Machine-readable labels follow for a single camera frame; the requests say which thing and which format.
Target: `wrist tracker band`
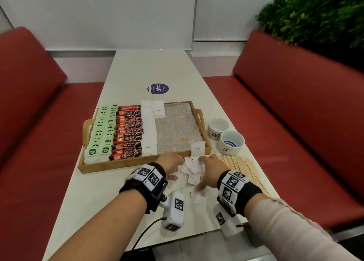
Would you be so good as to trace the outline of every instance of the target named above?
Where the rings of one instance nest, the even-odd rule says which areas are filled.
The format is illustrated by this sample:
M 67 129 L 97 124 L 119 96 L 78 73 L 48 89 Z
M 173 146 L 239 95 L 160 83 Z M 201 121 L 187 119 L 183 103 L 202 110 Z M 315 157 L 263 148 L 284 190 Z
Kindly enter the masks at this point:
M 147 201 L 145 214 L 149 214 L 150 211 L 155 212 L 157 210 L 167 185 L 168 181 L 163 167 L 158 163 L 151 162 L 134 170 L 127 176 L 119 193 L 131 189 L 138 190 Z
M 219 196 L 217 201 L 231 217 L 244 216 L 247 202 L 262 190 L 252 183 L 252 179 L 237 170 L 225 171 L 217 181 Z

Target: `forearm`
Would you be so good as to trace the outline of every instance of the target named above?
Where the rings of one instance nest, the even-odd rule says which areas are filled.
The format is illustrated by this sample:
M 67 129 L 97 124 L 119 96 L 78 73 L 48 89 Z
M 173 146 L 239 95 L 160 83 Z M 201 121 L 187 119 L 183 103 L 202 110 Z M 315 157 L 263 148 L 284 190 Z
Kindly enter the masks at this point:
M 255 200 L 247 216 L 253 230 L 277 260 L 358 260 L 335 243 L 320 226 L 283 203 L 273 199 Z
M 120 193 L 72 235 L 50 261 L 119 260 L 146 208 L 146 200 L 137 190 Z

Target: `seat backrest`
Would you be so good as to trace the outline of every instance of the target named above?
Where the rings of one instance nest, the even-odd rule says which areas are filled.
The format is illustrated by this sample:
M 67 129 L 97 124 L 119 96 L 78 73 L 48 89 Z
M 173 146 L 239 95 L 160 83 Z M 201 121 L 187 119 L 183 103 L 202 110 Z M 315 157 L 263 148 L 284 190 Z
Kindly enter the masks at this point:
M 257 30 L 233 71 L 364 199 L 364 74 Z
M 0 34 L 0 164 L 66 78 L 28 29 Z

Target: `purple circular sticker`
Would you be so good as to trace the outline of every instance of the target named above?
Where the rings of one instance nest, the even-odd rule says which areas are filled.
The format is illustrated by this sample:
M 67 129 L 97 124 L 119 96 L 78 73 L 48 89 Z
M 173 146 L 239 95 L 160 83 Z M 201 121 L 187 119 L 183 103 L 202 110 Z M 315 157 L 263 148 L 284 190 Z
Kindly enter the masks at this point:
M 169 87 L 165 84 L 152 84 L 148 86 L 147 90 L 152 94 L 164 94 L 168 92 Z

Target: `tray handle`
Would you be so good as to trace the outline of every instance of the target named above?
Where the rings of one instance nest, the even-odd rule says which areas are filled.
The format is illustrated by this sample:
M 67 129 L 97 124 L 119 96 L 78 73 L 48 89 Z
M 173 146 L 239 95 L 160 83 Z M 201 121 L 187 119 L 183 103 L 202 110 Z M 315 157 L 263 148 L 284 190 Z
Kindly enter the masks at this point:
M 203 119 L 202 110 L 201 109 L 195 109 L 195 114 L 198 115 L 198 117 L 199 117 L 200 123 L 201 123 L 202 128 L 203 128 L 203 132 L 206 132 L 205 121 Z
M 89 127 L 93 125 L 96 122 L 96 118 L 88 119 L 84 121 L 83 127 L 82 127 L 82 142 L 83 147 L 87 148 L 87 145 L 89 144 Z

